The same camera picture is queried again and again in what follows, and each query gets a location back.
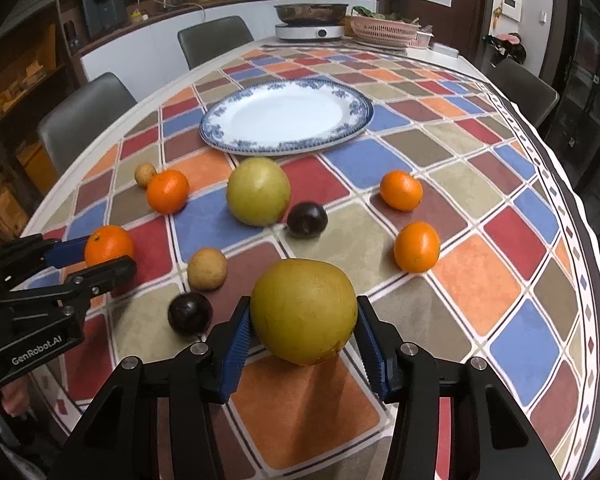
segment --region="green fruit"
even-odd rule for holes
[[[244,160],[226,186],[229,210],[247,225],[275,224],[285,214],[289,200],[289,179],[270,158],[258,156]]]
[[[339,352],[358,318],[353,285],[338,267],[315,260],[280,260],[251,293],[251,323],[280,358],[314,365]]]

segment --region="white basket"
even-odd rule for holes
[[[416,35],[415,40],[411,40],[407,43],[408,48],[429,48],[429,41],[433,38],[433,34],[430,32],[420,32]]]
[[[417,32],[420,26],[367,18],[366,16],[352,16],[351,28],[355,35],[363,40],[381,46],[406,48],[411,42],[417,41]]]

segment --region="chair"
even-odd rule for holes
[[[253,36],[240,16],[228,16],[183,28],[178,32],[178,41],[191,70],[234,48],[251,43]]]
[[[487,77],[536,128],[558,104],[558,92],[512,59],[503,59]]]
[[[107,72],[51,110],[40,121],[38,136],[58,175],[135,104],[120,79]]]

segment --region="oval plate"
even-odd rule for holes
[[[289,155],[334,146],[374,116],[357,90],[323,78],[272,81],[218,101],[200,121],[202,139],[223,152]]]

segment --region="table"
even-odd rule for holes
[[[258,82],[314,76],[354,86],[375,111],[355,140],[277,159],[291,181],[292,203],[325,204],[328,228],[307,241],[288,238],[281,224],[242,225],[224,198],[241,157],[200,139],[205,107]],[[183,211],[165,218],[148,208],[133,180],[142,162],[187,175],[191,196]],[[422,181],[424,198],[412,213],[379,199],[381,177],[396,168]],[[442,254],[429,272],[406,276],[390,248],[398,231],[416,220],[435,227]],[[227,282],[208,294],[214,324],[227,320],[238,298],[280,258],[331,262],[405,340],[448,360],[487,359],[563,478],[582,478],[600,456],[597,243],[553,153],[464,59],[417,51],[407,59],[347,42],[274,39],[225,54],[107,129],[46,197],[27,232],[70,239],[104,223],[124,226],[134,239],[135,282],[118,295],[96,298],[83,345],[33,373],[67,431],[123,357],[148,362],[187,345],[169,329],[166,306],[188,287],[188,258],[211,245],[229,259]],[[29,285],[58,283],[79,268],[49,269]],[[448,400],[440,409],[438,476],[446,479]],[[381,477],[395,413],[369,391],[351,344],[310,368],[256,347],[237,393],[214,410],[214,420],[231,480],[366,480]],[[160,421],[164,430],[164,409]]]

